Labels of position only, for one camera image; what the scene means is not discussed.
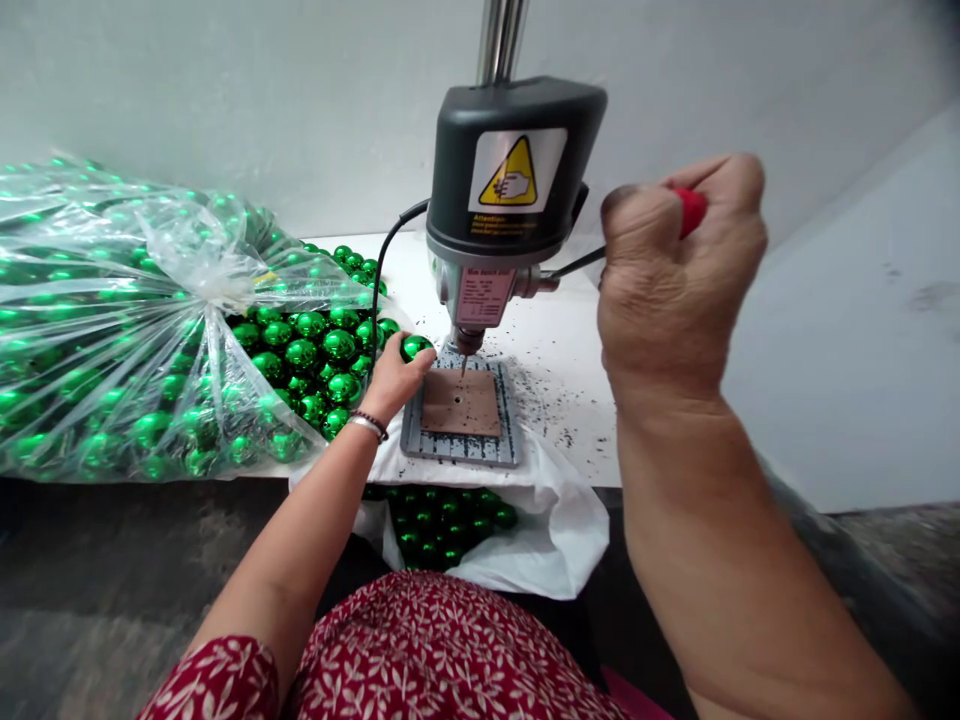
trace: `white wall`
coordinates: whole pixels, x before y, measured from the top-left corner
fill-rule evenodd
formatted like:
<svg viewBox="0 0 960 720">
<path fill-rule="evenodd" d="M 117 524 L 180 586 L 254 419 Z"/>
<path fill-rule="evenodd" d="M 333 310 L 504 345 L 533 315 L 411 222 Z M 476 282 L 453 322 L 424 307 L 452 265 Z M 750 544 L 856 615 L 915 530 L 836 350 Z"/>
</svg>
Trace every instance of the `white wall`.
<svg viewBox="0 0 960 720">
<path fill-rule="evenodd" d="M 60 148 L 237 190 L 300 236 L 386 230 L 430 192 L 436 112 L 474 77 L 481 5 L 6 0 L 0 158 Z M 935 194 L 958 197 L 956 136 L 889 161 L 895 190 L 871 175 L 879 199 L 861 181 L 960 93 L 948 5 L 532 2 L 520 75 L 610 92 L 577 245 L 598 242 L 599 200 L 621 183 L 730 149 L 764 159 L 783 247 L 745 310 L 729 386 L 761 448 L 822 509 L 958 496 L 955 300 L 909 309 L 957 280 L 957 232 Z M 822 230 L 801 231 L 812 218 Z"/>
<path fill-rule="evenodd" d="M 725 389 L 818 509 L 960 500 L 960 101 L 773 252 Z"/>
</svg>

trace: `yellow warning triangle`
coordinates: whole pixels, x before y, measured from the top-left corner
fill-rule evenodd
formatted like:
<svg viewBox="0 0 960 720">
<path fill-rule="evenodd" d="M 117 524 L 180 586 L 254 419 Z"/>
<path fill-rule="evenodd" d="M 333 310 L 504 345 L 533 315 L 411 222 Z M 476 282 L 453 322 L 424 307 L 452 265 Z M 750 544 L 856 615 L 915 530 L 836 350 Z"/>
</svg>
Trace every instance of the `yellow warning triangle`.
<svg viewBox="0 0 960 720">
<path fill-rule="evenodd" d="M 530 140 L 521 135 L 480 193 L 480 204 L 533 205 L 536 201 L 537 179 L 533 174 Z"/>
</svg>

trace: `bracelet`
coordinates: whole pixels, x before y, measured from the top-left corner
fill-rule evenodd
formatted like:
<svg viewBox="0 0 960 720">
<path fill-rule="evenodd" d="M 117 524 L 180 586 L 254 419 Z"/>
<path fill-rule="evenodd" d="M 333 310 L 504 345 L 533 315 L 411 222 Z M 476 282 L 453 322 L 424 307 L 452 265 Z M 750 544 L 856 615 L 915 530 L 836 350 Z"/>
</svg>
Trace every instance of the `bracelet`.
<svg viewBox="0 0 960 720">
<path fill-rule="evenodd" d="M 383 423 L 381 423 L 372 415 L 368 415 L 360 410 L 354 410 L 352 413 L 350 413 L 350 419 L 347 422 L 356 423 L 358 425 L 363 425 L 364 427 L 370 428 L 377 433 L 380 444 L 383 444 L 390 439 L 390 436 L 387 434 L 387 429 L 383 426 Z"/>
</svg>

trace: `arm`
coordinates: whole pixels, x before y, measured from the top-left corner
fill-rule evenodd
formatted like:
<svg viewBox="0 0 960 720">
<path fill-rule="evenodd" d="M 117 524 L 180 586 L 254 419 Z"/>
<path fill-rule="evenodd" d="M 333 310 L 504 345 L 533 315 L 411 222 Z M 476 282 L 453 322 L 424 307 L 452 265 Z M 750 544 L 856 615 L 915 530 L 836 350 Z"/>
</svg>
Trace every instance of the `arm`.
<svg viewBox="0 0 960 720">
<path fill-rule="evenodd" d="M 390 338 L 360 409 L 386 424 L 413 396 L 436 351 L 412 363 Z M 277 662 L 280 696 L 293 682 L 320 596 L 353 528 L 377 452 L 369 428 L 347 425 L 274 513 L 220 593 L 188 652 L 224 635 L 250 635 Z"/>
<path fill-rule="evenodd" d="M 910 702 L 780 513 L 720 394 L 766 246 L 751 157 L 664 182 L 706 195 L 679 241 L 663 188 L 604 203 L 599 325 L 617 402 L 628 551 L 704 720 L 913 717 Z"/>
</svg>

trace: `drill press base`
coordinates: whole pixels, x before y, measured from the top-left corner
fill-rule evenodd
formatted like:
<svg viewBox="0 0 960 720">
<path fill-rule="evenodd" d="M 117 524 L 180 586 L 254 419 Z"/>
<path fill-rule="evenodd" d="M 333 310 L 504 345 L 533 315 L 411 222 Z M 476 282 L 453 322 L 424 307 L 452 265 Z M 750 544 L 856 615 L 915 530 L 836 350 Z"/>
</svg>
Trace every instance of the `drill press base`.
<svg viewBox="0 0 960 720">
<path fill-rule="evenodd" d="M 445 346 L 435 367 L 455 370 L 459 374 L 462 362 L 463 358 L 459 353 Z M 486 370 L 493 375 L 500 421 L 499 435 L 466 435 L 424 430 L 424 390 L 421 388 L 403 411 L 400 449 L 410 457 L 517 467 L 522 457 L 521 433 L 514 404 L 513 385 L 510 383 L 506 366 L 473 356 L 467 361 L 467 370 Z"/>
</svg>

